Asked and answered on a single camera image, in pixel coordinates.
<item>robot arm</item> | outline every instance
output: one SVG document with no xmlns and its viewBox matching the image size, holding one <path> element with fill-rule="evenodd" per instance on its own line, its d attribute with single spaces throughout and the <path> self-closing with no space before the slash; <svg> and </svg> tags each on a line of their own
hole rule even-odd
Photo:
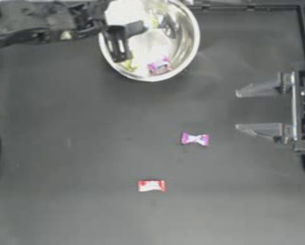
<svg viewBox="0 0 305 245">
<path fill-rule="evenodd" d="M 128 39 L 145 32 L 143 22 L 109 26 L 105 10 L 113 0 L 91 2 L 0 2 L 0 48 L 13 44 L 72 41 L 103 33 L 115 62 L 131 58 Z"/>
</svg>

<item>purple candy wrapper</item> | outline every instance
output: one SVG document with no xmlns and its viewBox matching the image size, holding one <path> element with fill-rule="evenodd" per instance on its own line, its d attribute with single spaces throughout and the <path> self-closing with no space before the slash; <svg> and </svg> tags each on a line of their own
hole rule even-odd
<svg viewBox="0 0 305 245">
<path fill-rule="evenodd" d="M 164 56 L 163 59 L 157 60 L 155 63 L 147 65 L 151 75 L 160 75 L 168 71 L 171 71 L 169 59 Z"/>
<path fill-rule="evenodd" d="M 197 143 L 203 146 L 208 146 L 208 135 L 207 134 L 201 134 L 201 135 L 191 135 L 187 132 L 183 132 L 181 135 L 181 144 L 187 145 L 191 143 Z"/>
</svg>

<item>stainless steel bowl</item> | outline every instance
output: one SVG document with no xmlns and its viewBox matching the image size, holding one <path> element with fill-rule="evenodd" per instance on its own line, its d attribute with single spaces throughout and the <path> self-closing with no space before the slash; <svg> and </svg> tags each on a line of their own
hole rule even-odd
<svg viewBox="0 0 305 245">
<path fill-rule="evenodd" d="M 109 8 L 107 22 L 112 23 L 112 16 L 121 12 L 139 17 L 144 21 L 148 31 L 129 39 L 129 49 L 133 59 L 121 63 L 112 61 L 105 38 L 100 34 L 100 48 L 111 67 L 125 77 L 141 81 L 160 81 L 176 76 L 192 62 L 199 51 L 199 22 L 177 0 L 128 0 L 123 7 Z M 163 72 L 151 71 L 152 67 L 168 60 L 168 67 Z"/>
</svg>

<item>wrapped candy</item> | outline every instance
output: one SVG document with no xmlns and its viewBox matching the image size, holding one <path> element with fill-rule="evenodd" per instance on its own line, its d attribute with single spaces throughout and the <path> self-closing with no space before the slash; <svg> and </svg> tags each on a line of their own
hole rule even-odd
<svg viewBox="0 0 305 245">
<path fill-rule="evenodd" d="M 187 145 L 191 143 L 197 143 L 203 146 L 208 146 L 208 135 L 207 134 L 201 134 L 201 135 L 189 135 L 187 132 L 183 132 L 181 135 L 181 144 Z"/>
<path fill-rule="evenodd" d="M 137 181 L 137 191 L 147 192 L 151 190 L 159 190 L 161 192 L 167 191 L 167 181 L 165 180 L 140 180 Z"/>
<path fill-rule="evenodd" d="M 167 56 L 163 57 L 161 60 L 157 60 L 156 62 L 147 65 L 149 74 L 153 76 L 157 76 L 168 71 L 171 71 L 171 64 L 169 59 Z"/>
</svg>

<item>black surface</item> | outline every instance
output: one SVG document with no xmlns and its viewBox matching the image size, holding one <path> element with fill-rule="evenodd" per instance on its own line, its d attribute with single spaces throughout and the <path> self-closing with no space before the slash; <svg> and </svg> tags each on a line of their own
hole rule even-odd
<svg viewBox="0 0 305 245">
<path fill-rule="evenodd" d="M 96 39 L 3 51 L 1 245 L 305 244 L 299 159 L 233 127 L 291 119 L 289 97 L 233 91 L 303 59 L 295 20 L 199 14 L 196 60 L 156 84 L 120 77 Z M 145 178 L 168 192 L 137 193 Z"/>
</svg>

